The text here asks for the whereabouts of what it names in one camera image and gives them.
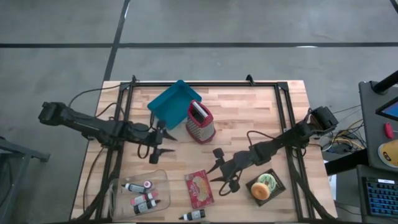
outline keyboard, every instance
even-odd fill
[[[392,180],[363,177],[370,215],[398,218],[398,184]]]

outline wooden table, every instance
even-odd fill
[[[287,81],[290,97],[294,107],[294,115],[300,121],[307,114],[309,102],[303,81]],[[104,87],[117,85],[120,82],[104,82]],[[150,111],[147,104],[161,94],[166,87],[134,88],[130,120],[133,122],[149,124]],[[201,169],[210,169],[215,163],[213,149],[221,147],[225,153],[225,159],[232,158],[233,153],[248,150],[246,133],[249,130],[257,130],[272,136],[281,133],[278,109],[275,101],[275,91],[271,87],[199,87],[194,88],[201,95],[202,103],[211,111],[215,119],[216,135],[212,142],[204,145],[197,144],[186,132],[185,122],[181,123],[169,133],[178,139],[178,142],[164,140],[161,147],[175,149],[161,155],[159,163],[149,164],[147,159],[137,157],[137,145],[126,143],[124,147],[123,162],[120,176],[129,177],[148,173],[157,169],[166,171],[170,181],[171,204],[170,207],[159,212],[135,217],[132,222],[178,222],[178,217],[191,212],[192,206],[184,181],[184,175]],[[97,113],[116,102],[118,89],[103,90],[99,98]],[[283,100],[285,117],[287,108]],[[113,116],[114,108],[108,110],[102,119]],[[263,136],[253,134],[254,142],[267,140]],[[83,188],[85,186],[88,171],[100,151],[100,145],[92,141],[88,145],[85,163],[80,177],[80,183],[76,193],[71,218],[78,217],[82,213]],[[87,203],[93,200],[99,191],[104,167],[105,152],[100,156],[93,169],[90,183],[88,184]],[[327,211],[336,216],[331,190],[326,176],[325,166],[321,151],[316,146],[309,146],[304,157],[307,169],[308,181],[312,192]],[[286,190],[276,198],[258,207],[251,198],[245,183],[268,169],[274,169],[280,177]],[[219,177],[220,170],[215,170],[208,175],[209,179]],[[297,220],[292,195],[292,187],[286,161],[285,149],[281,149],[272,160],[259,167],[252,166],[245,169],[241,180],[241,190],[235,194],[220,197],[218,191],[221,182],[212,182],[211,189],[215,203],[206,207],[206,218],[209,222],[276,222]],[[304,212],[306,212],[305,199],[300,190],[300,198]]]

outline small black plate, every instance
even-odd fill
[[[265,203],[267,203],[269,200],[273,199],[274,197],[278,196],[280,193],[282,193],[284,190],[286,190],[285,186],[283,185],[282,181],[280,181],[279,177],[276,175],[276,173],[274,172],[273,169],[269,169],[265,172],[263,172],[262,174],[270,174],[272,175],[275,180],[276,180],[276,187],[275,189],[271,192],[269,198],[265,199],[265,200],[259,200],[255,197],[253,197],[253,199],[256,201],[257,205],[259,207],[261,207],[262,205],[264,205]],[[259,176],[261,176],[262,174],[258,175],[256,178],[252,179],[250,182],[248,182],[246,184],[246,187],[248,188],[250,194],[251,194],[251,186],[256,183],[257,179],[259,178]]]

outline teal plastic tray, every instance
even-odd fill
[[[166,121],[166,128],[171,130],[188,115],[192,100],[201,102],[201,96],[184,81],[179,80],[148,104],[157,119]]]

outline snack package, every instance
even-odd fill
[[[214,202],[206,171],[199,170],[185,175],[192,208],[202,208]]]

